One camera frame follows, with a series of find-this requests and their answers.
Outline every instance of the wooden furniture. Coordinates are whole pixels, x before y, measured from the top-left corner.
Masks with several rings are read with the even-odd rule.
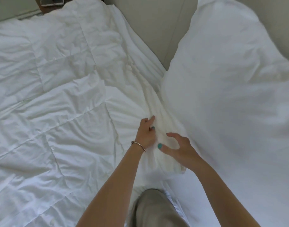
[[[64,0],[64,3],[66,4],[66,3],[68,3],[69,1],[72,1],[72,0]],[[42,7],[42,6],[40,5],[40,0],[36,0],[36,2],[37,2],[38,6],[39,6],[39,8],[40,8],[40,10],[41,10],[41,12],[42,12],[43,14],[49,13],[49,12],[51,12],[51,11],[53,11],[53,10],[56,10],[56,9],[61,9],[61,8],[63,7],[63,6]]]

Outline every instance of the silver bracelet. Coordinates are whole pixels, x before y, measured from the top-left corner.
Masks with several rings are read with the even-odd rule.
[[[145,149],[143,148],[143,146],[142,146],[140,143],[138,143],[138,142],[135,142],[135,141],[131,141],[131,145],[132,145],[133,143],[136,143],[136,144],[138,144],[139,146],[141,146],[141,148],[143,149],[143,153],[145,153],[145,152],[146,152],[146,151],[145,151]]]

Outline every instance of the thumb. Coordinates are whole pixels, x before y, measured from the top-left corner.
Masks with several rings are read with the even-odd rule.
[[[169,155],[169,156],[172,156],[174,157],[174,150],[169,148],[167,145],[164,145],[164,144],[161,144],[159,143],[158,144],[158,149],[161,150],[163,153]]]

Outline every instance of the right hand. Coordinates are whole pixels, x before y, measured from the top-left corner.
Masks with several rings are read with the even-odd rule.
[[[187,137],[182,137],[177,133],[167,133],[169,137],[173,137],[179,144],[179,149],[171,149],[164,144],[158,144],[158,148],[165,154],[172,156],[177,162],[188,169],[193,168],[195,163],[203,161],[199,154],[192,147]]]

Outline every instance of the gray pants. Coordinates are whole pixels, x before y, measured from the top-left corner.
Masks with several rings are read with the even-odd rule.
[[[130,227],[188,227],[168,198],[156,189],[140,195],[131,218]]]

